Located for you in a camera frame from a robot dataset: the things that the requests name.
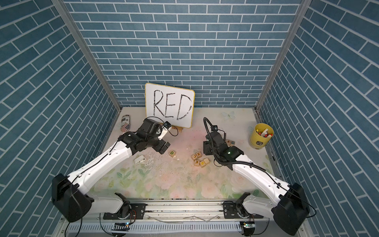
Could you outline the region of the wooden block letter D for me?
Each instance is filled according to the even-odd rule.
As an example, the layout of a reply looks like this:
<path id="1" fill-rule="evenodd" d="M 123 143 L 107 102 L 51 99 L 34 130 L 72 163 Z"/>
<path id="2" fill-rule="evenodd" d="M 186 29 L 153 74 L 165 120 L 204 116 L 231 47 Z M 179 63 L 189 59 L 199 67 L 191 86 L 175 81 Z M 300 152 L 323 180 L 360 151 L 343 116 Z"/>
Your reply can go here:
<path id="1" fill-rule="evenodd" d="M 173 151 L 173 150 L 171 150 L 170 152 L 169 152 L 169 155 L 171 156 L 171 157 L 175 157 L 176 156 L 176 152 L 175 151 Z"/>

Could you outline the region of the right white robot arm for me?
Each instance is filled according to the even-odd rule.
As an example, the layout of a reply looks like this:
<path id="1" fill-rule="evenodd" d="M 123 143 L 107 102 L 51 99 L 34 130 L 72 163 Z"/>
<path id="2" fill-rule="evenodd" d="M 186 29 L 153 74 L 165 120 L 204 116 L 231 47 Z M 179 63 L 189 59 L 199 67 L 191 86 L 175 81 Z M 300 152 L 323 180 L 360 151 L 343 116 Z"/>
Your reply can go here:
<path id="1" fill-rule="evenodd" d="M 301 185 L 290 185 L 267 173 L 238 147 L 229 147 L 218 131 L 207 132 L 203 151 L 206 155 L 214 156 L 220 165 L 242 175 L 263 191 L 273 205 L 264 207 L 263 212 L 271 214 L 277 226 L 288 235 L 294 236 L 310 216 L 311 204 Z"/>

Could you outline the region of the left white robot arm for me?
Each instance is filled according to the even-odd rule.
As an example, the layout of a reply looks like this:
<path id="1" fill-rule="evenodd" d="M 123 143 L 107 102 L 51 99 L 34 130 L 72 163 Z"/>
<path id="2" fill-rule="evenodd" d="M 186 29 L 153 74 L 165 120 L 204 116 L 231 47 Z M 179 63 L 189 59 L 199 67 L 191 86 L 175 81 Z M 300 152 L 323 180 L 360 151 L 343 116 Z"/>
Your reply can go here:
<path id="1" fill-rule="evenodd" d="M 52 180 L 52 204 L 70 223 L 90 213 L 111 213 L 118 219 L 127 218 L 131 207 L 123 194 L 98 198 L 89 196 L 88 192 L 104 175 L 136 153 L 153 148 L 164 154 L 170 144 L 163 138 L 171 128 L 167 121 L 160 124 L 146 118 L 136 131 L 122 134 L 111 148 L 88 164 L 68 175 L 56 175 Z"/>

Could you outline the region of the white eraser block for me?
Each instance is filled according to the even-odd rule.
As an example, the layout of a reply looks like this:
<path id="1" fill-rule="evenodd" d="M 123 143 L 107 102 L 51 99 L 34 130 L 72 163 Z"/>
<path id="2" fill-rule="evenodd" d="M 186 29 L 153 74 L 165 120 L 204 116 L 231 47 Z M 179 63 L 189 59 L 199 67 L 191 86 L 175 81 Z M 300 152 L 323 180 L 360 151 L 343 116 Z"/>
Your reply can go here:
<path id="1" fill-rule="evenodd" d="M 138 164 L 141 164 L 141 163 L 145 162 L 145 160 L 146 160 L 145 156 L 140 155 L 140 156 L 138 156 L 137 158 L 134 159 L 134 162 L 135 162 L 136 165 L 138 165 Z"/>

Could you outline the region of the wooden easel stand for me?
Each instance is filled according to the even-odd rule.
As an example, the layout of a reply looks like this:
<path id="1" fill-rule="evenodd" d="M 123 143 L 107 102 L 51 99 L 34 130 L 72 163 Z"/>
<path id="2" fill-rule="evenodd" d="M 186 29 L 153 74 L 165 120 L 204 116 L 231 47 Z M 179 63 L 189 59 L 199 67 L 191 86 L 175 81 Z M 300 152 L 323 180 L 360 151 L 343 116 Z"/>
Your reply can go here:
<path id="1" fill-rule="evenodd" d="M 173 128 L 174 130 L 178 130 L 179 133 L 181 133 L 182 130 L 183 130 L 182 127 L 178 127 L 178 126 L 172 126 L 172 128 Z"/>

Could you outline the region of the flag printed tin can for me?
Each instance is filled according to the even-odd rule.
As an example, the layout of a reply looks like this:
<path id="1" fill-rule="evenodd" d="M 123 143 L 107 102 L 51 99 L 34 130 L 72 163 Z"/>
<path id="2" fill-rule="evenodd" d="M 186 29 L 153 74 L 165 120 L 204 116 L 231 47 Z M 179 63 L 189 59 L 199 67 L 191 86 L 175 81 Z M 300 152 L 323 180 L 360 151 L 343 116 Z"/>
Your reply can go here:
<path id="1" fill-rule="evenodd" d="M 129 131 L 130 130 L 130 115 L 122 116 L 120 124 L 121 124 L 120 131 L 122 133 L 126 133 L 127 131 Z"/>

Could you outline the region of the yellow cup with markers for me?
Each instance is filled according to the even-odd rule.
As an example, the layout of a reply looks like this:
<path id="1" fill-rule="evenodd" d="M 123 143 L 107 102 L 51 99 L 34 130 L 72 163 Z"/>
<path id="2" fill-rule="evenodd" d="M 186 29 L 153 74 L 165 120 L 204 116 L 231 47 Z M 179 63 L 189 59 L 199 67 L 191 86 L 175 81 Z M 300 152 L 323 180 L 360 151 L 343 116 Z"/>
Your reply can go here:
<path id="1" fill-rule="evenodd" d="M 258 123 L 255 125 L 250 138 L 249 144 L 255 149 L 261 149 L 274 136 L 274 130 L 271 126 L 265 123 Z"/>

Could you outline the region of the white board yellow frame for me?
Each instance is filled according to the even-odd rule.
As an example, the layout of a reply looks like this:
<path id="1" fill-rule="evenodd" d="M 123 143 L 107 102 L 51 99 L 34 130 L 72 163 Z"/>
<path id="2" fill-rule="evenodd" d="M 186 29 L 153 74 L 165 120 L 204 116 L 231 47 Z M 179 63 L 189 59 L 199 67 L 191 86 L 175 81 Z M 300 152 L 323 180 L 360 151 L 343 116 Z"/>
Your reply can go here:
<path id="1" fill-rule="evenodd" d="M 174 126 L 192 126 L 195 92 L 158 84 L 145 84 L 145 108 L 147 117 L 160 118 Z"/>

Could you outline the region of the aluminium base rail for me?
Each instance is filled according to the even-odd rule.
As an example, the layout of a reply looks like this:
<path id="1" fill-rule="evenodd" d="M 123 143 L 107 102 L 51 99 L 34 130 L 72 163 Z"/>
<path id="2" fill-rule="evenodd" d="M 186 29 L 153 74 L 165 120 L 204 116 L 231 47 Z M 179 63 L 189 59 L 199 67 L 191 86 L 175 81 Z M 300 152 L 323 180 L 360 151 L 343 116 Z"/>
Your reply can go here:
<path id="1" fill-rule="evenodd" d="M 124 219 L 89 214 L 81 221 L 62 221 L 56 237 L 130 237 L 135 235 L 232 232 L 243 236 L 310 237 L 307 222 L 281 206 L 253 195 L 238 200 L 134 200 Z"/>

